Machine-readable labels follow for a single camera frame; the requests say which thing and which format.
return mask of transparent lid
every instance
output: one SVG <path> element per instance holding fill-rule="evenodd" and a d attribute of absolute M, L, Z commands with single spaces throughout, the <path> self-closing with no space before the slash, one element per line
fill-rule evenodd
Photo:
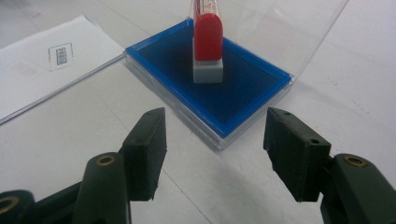
<path fill-rule="evenodd" d="M 225 37 L 299 76 L 347 0 L 218 0 L 217 3 Z"/>

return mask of white paper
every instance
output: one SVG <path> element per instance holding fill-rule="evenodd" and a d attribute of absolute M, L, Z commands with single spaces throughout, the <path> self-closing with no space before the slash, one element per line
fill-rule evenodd
<path fill-rule="evenodd" d="M 0 49 L 0 124 L 122 57 L 84 16 Z"/>

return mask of white table surface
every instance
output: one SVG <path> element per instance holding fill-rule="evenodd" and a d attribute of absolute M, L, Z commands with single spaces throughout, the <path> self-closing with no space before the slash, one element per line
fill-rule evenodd
<path fill-rule="evenodd" d="M 180 22 L 190 1 L 0 1 L 0 48 L 84 14 L 124 48 Z M 350 0 L 276 107 L 373 162 L 396 186 L 396 2 Z M 296 203 L 262 149 L 265 117 L 223 151 L 208 148 L 126 67 L 115 63 L 0 126 L 0 192 L 38 201 L 81 180 L 86 162 L 118 151 L 141 115 L 165 107 L 168 153 L 155 199 L 134 223 L 322 223 Z"/>

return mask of white label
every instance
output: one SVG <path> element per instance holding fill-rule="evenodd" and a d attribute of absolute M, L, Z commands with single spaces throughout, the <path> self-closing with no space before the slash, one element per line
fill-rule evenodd
<path fill-rule="evenodd" d="M 73 65 L 73 47 L 71 43 L 49 49 L 50 71 Z"/>
<path fill-rule="evenodd" d="M 201 0 L 200 13 L 201 15 L 206 13 L 213 13 L 219 15 L 218 4 L 216 0 Z"/>

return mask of screw hole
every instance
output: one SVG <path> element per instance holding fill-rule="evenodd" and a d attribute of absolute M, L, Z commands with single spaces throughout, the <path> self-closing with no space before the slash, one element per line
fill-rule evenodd
<path fill-rule="evenodd" d="M 6 213 L 15 205 L 18 204 L 20 199 L 16 196 L 7 196 L 5 198 L 0 199 L 0 214 Z"/>
<path fill-rule="evenodd" d="M 312 144 L 319 144 L 319 140 L 317 139 L 309 139 Z"/>
<path fill-rule="evenodd" d="M 366 161 L 361 160 L 361 159 L 356 158 L 356 157 L 346 156 L 346 157 L 344 157 L 344 160 L 347 163 L 349 163 L 349 164 L 351 164 L 353 166 L 356 166 L 356 167 L 365 167 L 365 166 L 367 166 L 367 162 Z"/>
<path fill-rule="evenodd" d="M 106 166 L 113 163 L 116 160 L 113 156 L 103 156 L 96 160 L 96 164 L 100 166 Z"/>

